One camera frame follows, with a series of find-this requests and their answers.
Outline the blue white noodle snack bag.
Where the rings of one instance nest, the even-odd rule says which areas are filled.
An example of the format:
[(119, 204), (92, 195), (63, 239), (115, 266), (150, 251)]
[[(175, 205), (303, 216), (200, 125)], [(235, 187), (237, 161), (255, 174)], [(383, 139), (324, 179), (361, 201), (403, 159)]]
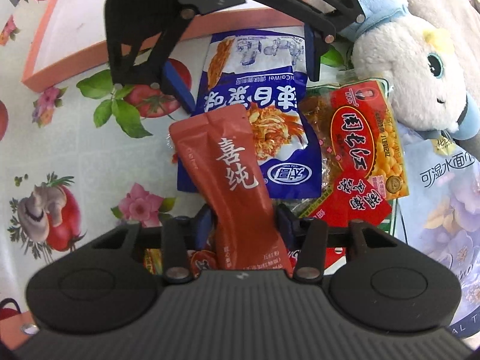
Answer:
[(308, 81), (304, 38), (258, 29), (212, 36), (199, 83), (197, 115), (241, 104), (270, 197), (320, 197), (321, 152), (299, 109)]

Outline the dark red sachet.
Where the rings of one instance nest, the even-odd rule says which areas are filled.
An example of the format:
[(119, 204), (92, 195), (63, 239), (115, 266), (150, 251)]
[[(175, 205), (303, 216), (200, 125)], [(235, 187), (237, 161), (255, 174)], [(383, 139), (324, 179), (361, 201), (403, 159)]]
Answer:
[(216, 214), (219, 267), (291, 275), (245, 107), (226, 106), (177, 121), (169, 133), (182, 166)]

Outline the red label spicy strip pack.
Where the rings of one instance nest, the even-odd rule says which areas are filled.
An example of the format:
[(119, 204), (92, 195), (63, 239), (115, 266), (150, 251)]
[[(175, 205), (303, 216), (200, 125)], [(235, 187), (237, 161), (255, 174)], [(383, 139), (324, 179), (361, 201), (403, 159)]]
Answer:
[(186, 247), (176, 246), (173, 250), (167, 250), (167, 258), (164, 258), (162, 249), (145, 250), (142, 264), (152, 275), (163, 274), (163, 263), (167, 263), (167, 267), (185, 267), (195, 278), (203, 271), (219, 269), (216, 253), (210, 246), (202, 250), (188, 250)]

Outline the pink box lid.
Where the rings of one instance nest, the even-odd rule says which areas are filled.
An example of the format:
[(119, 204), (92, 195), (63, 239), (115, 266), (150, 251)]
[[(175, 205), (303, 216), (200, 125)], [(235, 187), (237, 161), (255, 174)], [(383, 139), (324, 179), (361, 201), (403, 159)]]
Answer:
[[(297, 26), (300, 22), (257, 2), (196, 16), (182, 41), (249, 28)], [(108, 60), (103, 9), (76, 0), (49, 0), (24, 64), (22, 84), (40, 93)]]

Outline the fruit print bed sheet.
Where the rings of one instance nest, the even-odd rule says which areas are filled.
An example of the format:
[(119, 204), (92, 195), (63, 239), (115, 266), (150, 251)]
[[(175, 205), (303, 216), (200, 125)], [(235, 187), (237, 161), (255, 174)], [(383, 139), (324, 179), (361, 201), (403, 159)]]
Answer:
[[(76, 0), (82, 8), (92, 3), (103, 9), (105, 0)], [(62, 105), (46, 121), (32, 121), (33, 103), (39, 98), (21, 82), (32, 39), (49, 0), (27, 0), (16, 7), (1, 5), (1, 17), (12, 18), (16, 37), (1, 47), (1, 101), (7, 108), (8, 125), (1, 139), (1, 297), (25, 306), (29, 278), (47, 263), (64, 255), (64, 243), (75, 237), (78, 245), (110, 231), (118, 220), (113, 208), (134, 185), (160, 197), (171, 197), (174, 215), (193, 215), (202, 197), (176, 188), (176, 165), (168, 139), (168, 127), (184, 111), (172, 116), (144, 119), (148, 136), (131, 138), (110, 119), (96, 127), (98, 101), (82, 96), (78, 83), (95, 72), (94, 67), (56, 85), (64, 90)], [(27, 197), (49, 175), (64, 177), (77, 203), (78, 226), (61, 232), (48, 250), (35, 252), (10, 229), (12, 200)]]

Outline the white blue plush toy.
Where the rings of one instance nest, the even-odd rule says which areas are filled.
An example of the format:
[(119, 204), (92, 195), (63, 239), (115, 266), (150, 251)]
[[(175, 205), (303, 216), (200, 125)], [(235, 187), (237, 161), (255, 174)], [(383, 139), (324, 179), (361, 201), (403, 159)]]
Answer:
[(341, 34), (352, 42), (361, 80), (382, 77), (391, 86), (395, 118), (425, 134), (445, 131), (464, 141), (479, 133), (479, 106), (471, 101), (452, 41), (408, 10), (408, 0), (358, 0), (364, 20)]

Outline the blue floral tissue pack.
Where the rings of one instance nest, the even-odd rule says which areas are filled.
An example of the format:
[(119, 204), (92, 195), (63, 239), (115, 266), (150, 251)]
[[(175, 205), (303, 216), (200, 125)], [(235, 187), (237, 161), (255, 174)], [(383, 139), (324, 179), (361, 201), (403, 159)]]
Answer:
[(398, 200), (395, 236), (447, 267), (461, 297), (450, 329), (479, 333), (479, 161), (442, 135), (400, 126), (408, 196)]

